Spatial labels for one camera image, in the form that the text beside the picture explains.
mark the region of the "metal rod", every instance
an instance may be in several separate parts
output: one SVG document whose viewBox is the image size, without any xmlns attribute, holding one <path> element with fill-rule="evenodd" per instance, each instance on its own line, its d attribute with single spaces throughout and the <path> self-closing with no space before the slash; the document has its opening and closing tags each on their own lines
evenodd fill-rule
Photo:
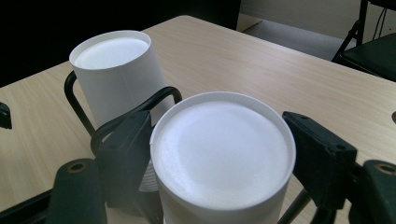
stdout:
<svg viewBox="0 0 396 224">
<path fill-rule="evenodd" d="M 87 132 L 90 134 L 90 136 L 92 136 L 93 133 L 95 132 L 95 129 L 93 128 L 90 120 L 88 119 L 87 115 L 85 114 L 84 110 L 82 109 L 81 105 L 78 102 L 78 99 L 76 98 L 73 92 L 73 86 L 76 80 L 77 80 L 76 74 L 74 73 L 74 71 L 72 71 L 69 74 L 69 76 L 66 78 L 66 81 L 64 82 L 64 94 L 66 95 L 69 104 L 73 107 L 79 120 L 82 122 Z"/>
<path fill-rule="evenodd" d="M 283 214 L 282 218 L 277 222 L 277 224 L 291 223 L 310 201 L 311 197 L 308 195 L 305 189 L 302 189 L 297 198 L 290 205 L 285 214 Z"/>
</svg>

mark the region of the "white cylindrical container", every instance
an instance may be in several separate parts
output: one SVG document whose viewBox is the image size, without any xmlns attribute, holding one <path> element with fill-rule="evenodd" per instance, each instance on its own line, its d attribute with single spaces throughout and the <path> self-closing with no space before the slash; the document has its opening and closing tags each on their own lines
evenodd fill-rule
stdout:
<svg viewBox="0 0 396 224">
<path fill-rule="evenodd" d="M 123 30 L 94 36 L 76 46 L 69 61 L 98 127 L 167 86 L 151 39 L 143 32 Z M 152 123 L 172 105 L 167 98 L 153 108 Z M 140 189 L 158 189 L 151 163 Z"/>
<path fill-rule="evenodd" d="M 173 106 L 150 139 L 167 224 L 277 223 L 294 139 L 268 105 L 207 92 Z"/>
</svg>

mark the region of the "wall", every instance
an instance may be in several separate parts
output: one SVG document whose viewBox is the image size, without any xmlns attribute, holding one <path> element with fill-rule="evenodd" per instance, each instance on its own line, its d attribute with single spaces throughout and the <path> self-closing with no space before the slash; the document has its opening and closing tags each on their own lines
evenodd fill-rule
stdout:
<svg viewBox="0 0 396 224">
<path fill-rule="evenodd" d="M 243 32 L 250 26 L 260 21 L 262 21 L 262 19 L 239 13 L 238 22 L 236 24 L 236 31 Z"/>
<path fill-rule="evenodd" d="M 116 30 L 143 30 L 179 15 L 236 29 L 240 0 L 2 1 L 0 88 L 68 60 L 82 41 Z"/>
<path fill-rule="evenodd" d="M 242 0 L 240 12 L 344 39 L 359 17 L 360 0 Z M 364 42 L 373 38 L 382 8 L 369 5 Z M 382 35 L 396 32 L 396 12 L 388 10 Z"/>
</svg>

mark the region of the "dark background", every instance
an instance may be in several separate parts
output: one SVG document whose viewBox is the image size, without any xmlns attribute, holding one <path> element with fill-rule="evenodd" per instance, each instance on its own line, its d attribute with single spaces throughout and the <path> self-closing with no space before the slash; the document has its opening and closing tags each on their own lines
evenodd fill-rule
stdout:
<svg viewBox="0 0 396 224">
<path fill-rule="evenodd" d="M 240 0 L 2 2 L 0 88 L 68 61 L 79 43 L 110 31 L 141 31 L 179 15 L 235 30 L 239 7 Z"/>
</svg>

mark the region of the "chair backrest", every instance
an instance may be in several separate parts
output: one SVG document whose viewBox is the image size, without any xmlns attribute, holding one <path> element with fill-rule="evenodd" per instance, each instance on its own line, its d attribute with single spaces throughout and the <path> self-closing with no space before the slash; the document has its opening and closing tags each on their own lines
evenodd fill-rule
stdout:
<svg viewBox="0 0 396 224">
<path fill-rule="evenodd" d="M 355 36 L 356 45 L 361 45 L 363 42 L 364 26 L 367 17 L 367 7 L 368 4 L 372 4 L 378 7 L 388 8 L 396 11 L 396 1 L 395 0 L 361 0 L 361 8 L 359 13 L 359 19 L 357 21 L 358 31 Z"/>
</svg>

